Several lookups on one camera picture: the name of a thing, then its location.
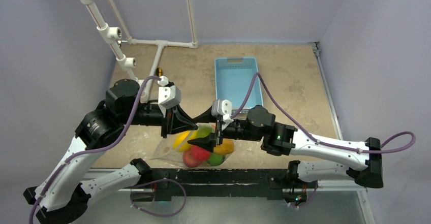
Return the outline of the green pear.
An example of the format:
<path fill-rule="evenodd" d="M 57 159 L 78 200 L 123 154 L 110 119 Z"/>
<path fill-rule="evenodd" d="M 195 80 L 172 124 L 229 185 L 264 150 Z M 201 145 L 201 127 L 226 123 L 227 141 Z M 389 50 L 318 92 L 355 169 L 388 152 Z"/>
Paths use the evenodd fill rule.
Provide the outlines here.
<path fill-rule="evenodd" d="M 196 138 L 205 138 L 209 134 L 213 133 L 213 128 L 209 126 L 202 126 L 196 131 Z"/>

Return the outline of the yellow mango fruit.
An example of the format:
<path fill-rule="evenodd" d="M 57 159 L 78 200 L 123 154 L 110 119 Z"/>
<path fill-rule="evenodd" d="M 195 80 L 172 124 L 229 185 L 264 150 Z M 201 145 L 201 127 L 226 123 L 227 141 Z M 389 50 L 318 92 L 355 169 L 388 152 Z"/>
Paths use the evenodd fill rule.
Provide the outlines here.
<path fill-rule="evenodd" d="M 195 138 L 196 131 L 186 131 L 178 134 L 173 143 L 174 150 L 176 150 L 177 152 L 184 152 L 189 150 L 191 148 L 191 144 L 189 144 L 187 141 Z"/>

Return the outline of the orange mango fruit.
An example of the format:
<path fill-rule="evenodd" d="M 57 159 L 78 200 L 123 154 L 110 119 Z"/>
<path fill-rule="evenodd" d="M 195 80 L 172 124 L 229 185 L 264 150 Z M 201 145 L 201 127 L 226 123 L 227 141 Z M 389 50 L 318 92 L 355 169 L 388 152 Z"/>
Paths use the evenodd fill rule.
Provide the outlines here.
<path fill-rule="evenodd" d="M 223 139 L 222 144 L 213 148 L 213 153 L 219 155 L 231 154 L 235 150 L 235 144 L 232 139 Z"/>

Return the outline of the clear zip top bag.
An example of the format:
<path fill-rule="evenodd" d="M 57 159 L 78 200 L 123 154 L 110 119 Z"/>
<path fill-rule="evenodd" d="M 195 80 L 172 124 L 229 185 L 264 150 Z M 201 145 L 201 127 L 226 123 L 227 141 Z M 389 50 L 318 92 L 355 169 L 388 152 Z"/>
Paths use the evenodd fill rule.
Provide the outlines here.
<path fill-rule="evenodd" d="M 152 159 L 184 168 L 218 167 L 234 152 L 235 143 L 232 139 L 224 139 L 213 152 L 189 143 L 190 140 L 204 138 L 214 131 L 214 125 L 201 124 L 197 130 L 169 135 L 159 142 Z"/>

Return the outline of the red apple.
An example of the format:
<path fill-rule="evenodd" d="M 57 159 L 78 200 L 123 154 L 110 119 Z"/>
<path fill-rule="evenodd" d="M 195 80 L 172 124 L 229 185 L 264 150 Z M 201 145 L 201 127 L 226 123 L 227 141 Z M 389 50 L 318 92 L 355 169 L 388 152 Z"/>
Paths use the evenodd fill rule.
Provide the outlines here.
<path fill-rule="evenodd" d="M 195 168 L 201 165 L 201 162 L 195 160 L 190 151 L 186 151 L 182 155 L 183 164 L 188 168 Z"/>

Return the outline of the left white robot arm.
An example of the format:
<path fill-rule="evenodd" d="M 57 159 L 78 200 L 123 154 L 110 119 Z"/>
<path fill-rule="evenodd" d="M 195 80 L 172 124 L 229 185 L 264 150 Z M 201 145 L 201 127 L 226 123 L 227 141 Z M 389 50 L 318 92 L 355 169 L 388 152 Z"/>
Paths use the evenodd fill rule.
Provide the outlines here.
<path fill-rule="evenodd" d="M 75 130 L 71 144 L 52 173 L 40 185 L 24 191 L 32 206 L 28 221 L 33 223 L 72 223 L 87 208 L 105 196 L 126 187 L 145 188 L 155 181 L 151 167 L 140 158 L 116 172 L 90 181 L 83 180 L 91 166 L 115 147 L 132 125 L 159 126 L 162 137 L 197 125 L 179 105 L 177 95 L 168 102 L 142 103 L 148 82 L 161 83 L 163 92 L 175 90 L 166 77 L 149 76 L 142 83 L 121 79 L 106 91 L 104 100 L 87 113 Z"/>

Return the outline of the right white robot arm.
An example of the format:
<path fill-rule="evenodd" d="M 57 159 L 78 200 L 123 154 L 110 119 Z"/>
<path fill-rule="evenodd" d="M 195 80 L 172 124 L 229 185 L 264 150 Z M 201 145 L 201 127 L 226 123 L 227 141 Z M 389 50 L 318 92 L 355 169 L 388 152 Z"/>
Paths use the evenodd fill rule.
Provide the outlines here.
<path fill-rule="evenodd" d="M 292 161 L 286 182 L 297 187 L 318 179 L 347 179 L 368 188 L 383 188 L 381 142 L 344 141 L 313 135 L 297 127 L 276 122 L 276 116 L 261 105 L 251 108 L 245 119 L 233 119 L 217 105 L 195 117 L 194 122 L 215 123 L 215 132 L 192 143 L 214 149 L 222 139 L 261 141 L 261 149 L 274 156 L 301 155 L 321 159 L 320 163 Z"/>

